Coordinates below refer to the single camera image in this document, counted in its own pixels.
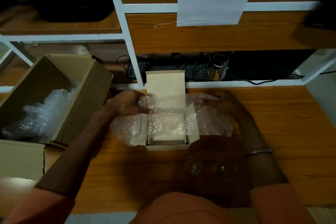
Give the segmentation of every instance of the bracelet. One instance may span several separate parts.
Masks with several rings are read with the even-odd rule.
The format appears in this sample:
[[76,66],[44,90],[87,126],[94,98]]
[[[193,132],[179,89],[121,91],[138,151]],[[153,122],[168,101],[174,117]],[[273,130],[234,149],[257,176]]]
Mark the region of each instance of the bracelet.
[[244,154],[244,156],[246,155],[251,155],[251,154],[256,154],[256,153],[272,153],[273,149],[269,148],[269,149],[259,149],[259,150],[252,150],[249,151],[248,153]]

